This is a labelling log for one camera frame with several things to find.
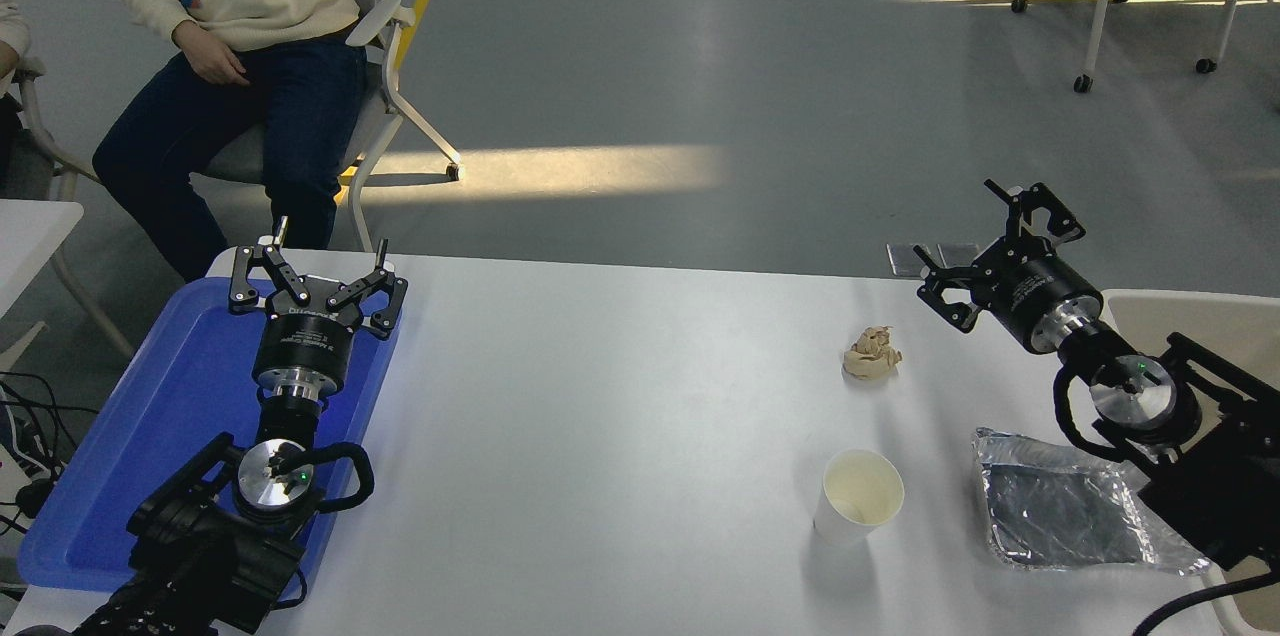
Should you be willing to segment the person's right hand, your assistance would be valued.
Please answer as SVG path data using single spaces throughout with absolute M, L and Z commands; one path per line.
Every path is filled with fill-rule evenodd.
M 189 67 L 210 84 L 250 86 L 246 68 L 216 35 L 211 35 L 196 20 L 183 20 L 175 26 L 172 40 L 187 58 Z

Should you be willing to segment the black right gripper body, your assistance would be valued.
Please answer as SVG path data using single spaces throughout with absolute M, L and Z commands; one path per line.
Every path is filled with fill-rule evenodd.
M 1001 238 L 975 258 L 986 282 L 975 303 L 1028 351 L 1057 351 L 1084 322 L 1101 314 L 1101 294 L 1056 253 L 1043 235 Z

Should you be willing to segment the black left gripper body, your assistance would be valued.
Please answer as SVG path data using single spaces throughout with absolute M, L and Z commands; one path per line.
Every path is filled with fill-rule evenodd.
M 296 305 L 288 290 L 268 298 L 268 320 L 252 369 L 259 386 L 275 386 L 285 372 L 320 372 L 325 386 L 344 386 L 353 351 L 355 328 L 364 314 L 357 305 L 329 311 L 328 299 L 342 288 L 332 279 L 306 279 L 307 305 Z

